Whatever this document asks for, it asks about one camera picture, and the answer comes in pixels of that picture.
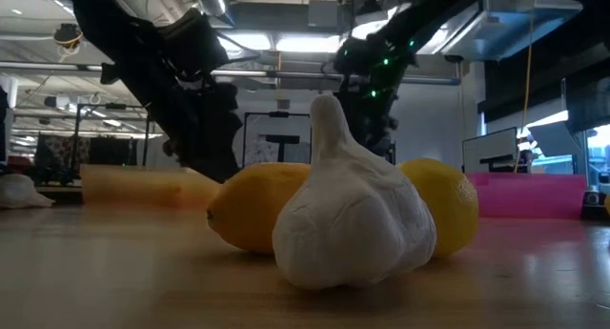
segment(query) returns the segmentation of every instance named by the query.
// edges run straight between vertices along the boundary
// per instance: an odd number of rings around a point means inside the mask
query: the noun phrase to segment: wooden table
[[[196,216],[82,212],[0,213],[2,328],[610,328],[605,227],[482,220],[451,259],[311,293]]]

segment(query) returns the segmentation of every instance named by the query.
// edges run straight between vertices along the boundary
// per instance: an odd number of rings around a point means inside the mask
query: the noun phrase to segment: table surface
[[[3,328],[610,328],[610,228],[482,220],[452,258],[305,292],[202,216],[0,212]]]

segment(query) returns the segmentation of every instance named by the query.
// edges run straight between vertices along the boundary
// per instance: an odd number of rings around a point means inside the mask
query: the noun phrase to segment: pink block
[[[488,218],[579,219],[584,175],[476,173],[479,215]]]

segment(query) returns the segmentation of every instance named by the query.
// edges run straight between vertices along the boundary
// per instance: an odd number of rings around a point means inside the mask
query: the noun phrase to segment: translucent orange object
[[[81,165],[80,175],[86,206],[205,211],[220,190],[220,184],[188,168]]]

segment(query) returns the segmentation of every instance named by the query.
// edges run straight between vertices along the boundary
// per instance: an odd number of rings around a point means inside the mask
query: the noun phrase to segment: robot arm
[[[396,128],[389,111],[402,75],[415,64],[415,53],[475,1],[423,1],[366,40],[350,38],[343,44],[335,69],[345,78],[336,96],[360,144],[375,152]],[[122,80],[169,136],[183,164],[218,182],[237,173],[232,150],[242,125],[234,114],[237,89],[210,75],[230,61],[207,17],[191,9],[168,27],[156,28],[126,14],[115,0],[72,2],[84,35],[114,62],[103,64],[101,82]],[[368,76],[368,81],[354,87],[349,84],[352,74]]]

